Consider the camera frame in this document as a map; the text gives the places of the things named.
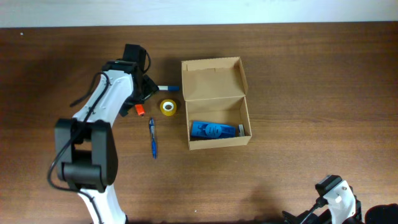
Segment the orange stapler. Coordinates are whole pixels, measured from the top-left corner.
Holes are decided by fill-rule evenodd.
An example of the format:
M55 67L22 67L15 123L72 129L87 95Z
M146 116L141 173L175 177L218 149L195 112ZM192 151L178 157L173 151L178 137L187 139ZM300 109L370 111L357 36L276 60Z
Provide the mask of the orange stapler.
M146 112L144 106L142 104L136 104L135 106L136 112L139 116L145 116Z

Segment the white marker blue cap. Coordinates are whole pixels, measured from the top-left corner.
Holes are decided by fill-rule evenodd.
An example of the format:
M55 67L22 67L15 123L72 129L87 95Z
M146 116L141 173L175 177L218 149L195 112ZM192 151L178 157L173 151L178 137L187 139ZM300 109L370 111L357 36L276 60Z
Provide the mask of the white marker blue cap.
M180 87L179 86L164 86L164 85L159 85L158 86L160 91L179 91Z

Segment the yellow tape roll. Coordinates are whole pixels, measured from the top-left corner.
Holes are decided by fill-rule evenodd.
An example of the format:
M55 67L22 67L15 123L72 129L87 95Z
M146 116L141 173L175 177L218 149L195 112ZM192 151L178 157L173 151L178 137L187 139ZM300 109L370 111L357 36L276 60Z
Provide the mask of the yellow tape roll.
M165 116L173 116L177 111L177 104L174 100L163 100L160 104L160 110Z

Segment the blue ballpoint pen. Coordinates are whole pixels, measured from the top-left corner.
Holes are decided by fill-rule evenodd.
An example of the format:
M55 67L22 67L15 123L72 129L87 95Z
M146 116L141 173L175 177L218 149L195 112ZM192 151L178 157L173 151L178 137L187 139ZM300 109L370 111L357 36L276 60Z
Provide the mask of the blue ballpoint pen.
M151 138L151 148L152 148L152 157L154 159L157 158L157 144L155 140L155 123L154 119L150 118L149 120L149 131L150 131L150 138Z

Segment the brown cardboard box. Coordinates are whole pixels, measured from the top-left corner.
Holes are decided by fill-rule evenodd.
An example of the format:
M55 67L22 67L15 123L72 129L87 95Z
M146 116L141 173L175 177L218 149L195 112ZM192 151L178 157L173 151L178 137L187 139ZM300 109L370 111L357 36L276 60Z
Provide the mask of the brown cardboard box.
M240 57L186 60L182 62L182 93L185 100L189 150L247 145L252 138L246 95L248 83ZM243 135L225 139L192 136L195 121L227 124Z

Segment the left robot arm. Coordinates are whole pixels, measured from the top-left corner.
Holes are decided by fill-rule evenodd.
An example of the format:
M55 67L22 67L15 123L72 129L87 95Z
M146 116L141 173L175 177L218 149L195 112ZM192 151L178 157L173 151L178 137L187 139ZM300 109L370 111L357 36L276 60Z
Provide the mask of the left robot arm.
M158 92L147 75L150 66L145 48L126 44L123 56L106 62L87 93L71 103L84 102L81 110L55 125L56 156L47 182L54 189L80 196L93 223L128 222L114 188L118 155L112 126L117 116L126 116Z

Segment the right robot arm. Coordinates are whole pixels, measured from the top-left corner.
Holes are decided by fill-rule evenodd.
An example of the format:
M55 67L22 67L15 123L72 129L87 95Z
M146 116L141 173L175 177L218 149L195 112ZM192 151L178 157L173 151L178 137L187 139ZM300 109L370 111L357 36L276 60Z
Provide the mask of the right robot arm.
M298 216L283 211L284 223L388 224L397 223L397 204L376 205L362 214L352 186L339 175L328 175L315 185L319 194L311 209Z

